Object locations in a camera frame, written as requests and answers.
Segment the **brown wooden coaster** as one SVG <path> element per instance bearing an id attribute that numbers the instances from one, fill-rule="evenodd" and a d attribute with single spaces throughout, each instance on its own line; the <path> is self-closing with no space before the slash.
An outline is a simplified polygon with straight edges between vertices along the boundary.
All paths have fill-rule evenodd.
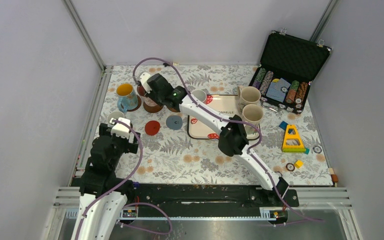
<path id="1" fill-rule="evenodd" d="M 157 113 L 163 109 L 163 106 L 157 104 L 151 98 L 143 97 L 143 108 L 148 113 Z"/>
<path id="2" fill-rule="evenodd" d="M 136 96 L 136 100 L 131 99 L 128 104 L 127 111 L 133 112 L 141 107 L 142 99 L 139 95 Z"/>

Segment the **grey blue coaster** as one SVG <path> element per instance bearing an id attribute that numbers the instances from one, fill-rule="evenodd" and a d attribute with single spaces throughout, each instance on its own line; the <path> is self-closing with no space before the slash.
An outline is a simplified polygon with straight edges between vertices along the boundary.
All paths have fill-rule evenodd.
<path id="1" fill-rule="evenodd" d="M 183 126 L 183 119 L 178 115 L 170 115 L 166 121 L 166 126 L 171 130 L 180 130 Z"/>

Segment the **yellow inside blue mug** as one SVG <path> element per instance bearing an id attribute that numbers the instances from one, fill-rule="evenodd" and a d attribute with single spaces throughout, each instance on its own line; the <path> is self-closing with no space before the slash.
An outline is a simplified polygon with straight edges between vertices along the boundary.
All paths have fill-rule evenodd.
<path id="1" fill-rule="evenodd" d="M 123 113 L 127 112 L 130 100 L 137 99 L 136 91 L 129 83 L 119 85 L 116 89 L 116 94 L 118 96 L 117 107 Z"/>

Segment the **blue floral mug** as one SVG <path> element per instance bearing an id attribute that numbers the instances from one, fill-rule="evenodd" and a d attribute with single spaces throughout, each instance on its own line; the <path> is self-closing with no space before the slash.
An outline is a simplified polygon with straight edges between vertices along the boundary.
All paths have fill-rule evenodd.
<path id="1" fill-rule="evenodd" d="M 123 112 L 114 111 L 107 116 L 106 122 L 107 124 L 112 125 L 112 119 L 118 120 L 119 118 L 124 118 L 124 117 L 125 117 L 125 114 Z"/>

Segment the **red apple coaster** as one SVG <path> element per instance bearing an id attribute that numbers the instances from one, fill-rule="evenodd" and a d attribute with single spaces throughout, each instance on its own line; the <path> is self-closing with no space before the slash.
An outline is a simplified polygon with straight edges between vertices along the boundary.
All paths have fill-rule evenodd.
<path id="1" fill-rule="evenodd" d="M 161 128 L 161 124 L 156 120 L 151 120 L 145 124 L 145 133 L 149 136 L 155 136 Z"/>

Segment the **cream mug front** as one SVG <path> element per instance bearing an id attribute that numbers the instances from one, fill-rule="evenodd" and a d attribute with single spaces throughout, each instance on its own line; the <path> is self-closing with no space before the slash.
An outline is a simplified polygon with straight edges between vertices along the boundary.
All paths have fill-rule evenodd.
<path id="1" fill-rule="evenodd" d="M 256 128 L 264 117 L 263 107 L 256 104 L 248 104 L 242 110 L 242 120 L 252 124 L 254 127 L 245 124 L 244 129 L 248 135 L 253 135 L 257 132 Z"/>

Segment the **pink large mug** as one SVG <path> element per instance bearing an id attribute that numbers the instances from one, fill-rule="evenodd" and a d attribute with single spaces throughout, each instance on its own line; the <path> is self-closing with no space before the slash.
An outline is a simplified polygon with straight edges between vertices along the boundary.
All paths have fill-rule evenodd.
<path id="1" fill-rule="evenodd" d="M 149 97 L 149 94 L 147 93 L 146 89 L 142 85 L 139 85 L 137 87 L 137 93 L 144 98 Z"/>

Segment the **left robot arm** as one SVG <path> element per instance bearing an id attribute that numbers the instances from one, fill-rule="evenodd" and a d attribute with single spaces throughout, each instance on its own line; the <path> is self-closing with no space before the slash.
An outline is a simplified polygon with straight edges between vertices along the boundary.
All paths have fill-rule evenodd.
<path id="1" fill-rule="evenodd" d="M 136 154 L 140 133 L 120 123 L 99 126 L 85 171 L 80 178 L 79 206 L 71 239 L 107 240 L 124 206 L 135 200 L 133 182 L 118 178 L 116 167 L 123 154 Z"/>

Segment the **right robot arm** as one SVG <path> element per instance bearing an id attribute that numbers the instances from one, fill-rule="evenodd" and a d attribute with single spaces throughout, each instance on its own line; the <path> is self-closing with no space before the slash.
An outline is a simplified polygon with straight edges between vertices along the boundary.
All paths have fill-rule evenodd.
<path id="1" fill-rule="evenodd" d="M 267 201 L 273 206 L 281 205 L 287 199 L 289 184 L 271 170 L 257 155 L 250 144 L 245 130 L 246 122 L 241 117 L 229 117 L 212 109 L 184 86 L 173 87 L 161 74 L 145 72 L 139 77 L 145 96 L 158 105 L 166 106 L 196 118 L 218 135 L 218 148 L 226 156 L 241 161 L 267 190 Z"/>

